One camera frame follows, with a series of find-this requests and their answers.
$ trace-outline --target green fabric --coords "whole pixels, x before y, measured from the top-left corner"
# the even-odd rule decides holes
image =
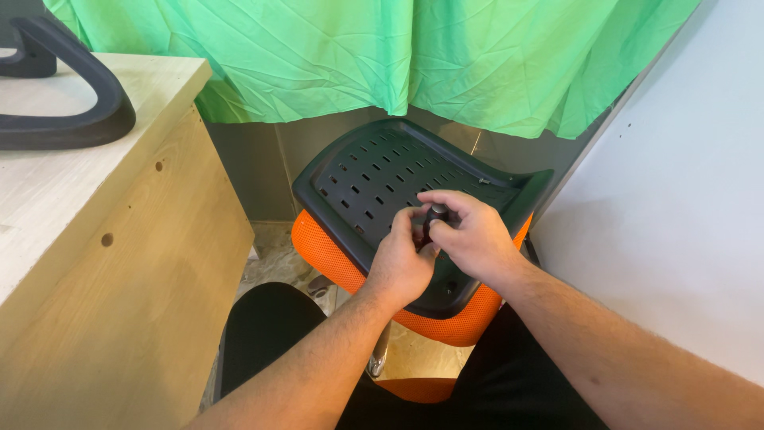
[[[44,0],[96,52],[204,57],[213,122],[365,106],[575,138],[699,0]]]

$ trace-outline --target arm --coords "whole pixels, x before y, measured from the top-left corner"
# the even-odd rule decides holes
[[[412,217],[401,210],[364,286],[273,364],[187,428],[334,428],[387,322],[429,284],[439,249],[417,253]]]
[[[428,191],[462,222],[430,224],[465,273],[498,292],[589,406],[619,428],[764,428],[764,388],[624,320],[523,258],[493,208]]]

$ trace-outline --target left hand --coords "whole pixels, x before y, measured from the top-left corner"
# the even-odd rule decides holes
[[[428,243],[417,252],[415,240],[422,239],[421,226],[411,224],[412,218],[424,217],[429,206],[407,207],[396,213],[390,234],[382,239],[359,291],[374,295],[393,313],[422,295],[432,279],[440,248]]]

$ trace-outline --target bolt hole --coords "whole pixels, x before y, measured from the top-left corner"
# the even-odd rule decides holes
[[[103,246],[111,246],[114,243],[114,235],[111,233],[106,233],[101,237],[101,245]]]

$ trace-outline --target right hand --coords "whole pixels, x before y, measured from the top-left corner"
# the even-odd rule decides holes
[[[419,193],[423,203],[440,203],[458,212],[461,223],[451,228],[441,220],[430,223],[432,241],[467,275],[497,288],[516,280],[533,265],[512,242],[499,213],[460,191],[433,190]]]

